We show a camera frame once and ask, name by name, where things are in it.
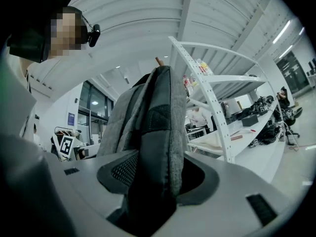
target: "black vent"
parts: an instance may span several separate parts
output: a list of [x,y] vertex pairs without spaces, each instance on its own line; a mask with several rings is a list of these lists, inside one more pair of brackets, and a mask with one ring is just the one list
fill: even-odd
[[135,154],[120,165],[114,167],[111,171],[112,176],[127,186],[131,186],[136,173],[137,159],[138,154]]
[[73,173],[78,172],[79,169],[77,169],[77,168],[68,168],[68,169],[65,169],[64,171],[65,171],[66,176],[68,176],[68,175],[71,175]]
[[246,198],[263,226],[266,226],[277,217],[277,214],[260,194]]

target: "table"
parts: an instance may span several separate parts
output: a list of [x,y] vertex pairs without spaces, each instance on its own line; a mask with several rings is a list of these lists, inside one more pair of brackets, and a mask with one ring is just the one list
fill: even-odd
[[203,131],[203,136],[204,135],[206,135],[206,130],[205,130],[205,127],[203,127],[203,128],[194,128],[194,129],[190,129],[191,130],[191,132],[189,132],[189,133],[187,133],[187,137],[188,137],[188,140],[190,141],[190,139],[189,139],[189,135],[191,135],[191,134],[194,134],[194,133],[197,133],[197,132],[201,132],[201,131]]

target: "glass door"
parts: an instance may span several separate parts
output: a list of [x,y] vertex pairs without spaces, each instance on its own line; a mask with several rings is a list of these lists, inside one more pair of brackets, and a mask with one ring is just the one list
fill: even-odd
[[277,66],[283,74],[292,94],[309,85],[307,77],[293,52],[289,52],[277,63]]

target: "office chair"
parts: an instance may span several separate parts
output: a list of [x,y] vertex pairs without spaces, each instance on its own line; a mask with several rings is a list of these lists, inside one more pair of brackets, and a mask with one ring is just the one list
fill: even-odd
[[287,124],[288,127],[285,128],[285,136],[287,137],[287,144],[290,146],[294,146],[294,143],[291,143],[289,140],[289,135],[296,135],[298,138],[301,136],[299,133],[294,132],[290,127],[294,125],[296,119],[302,114],[303,108],[298,108],[295,112],[293,111],[294,106],[289,107],[287,109],[282,109],[283,120]]

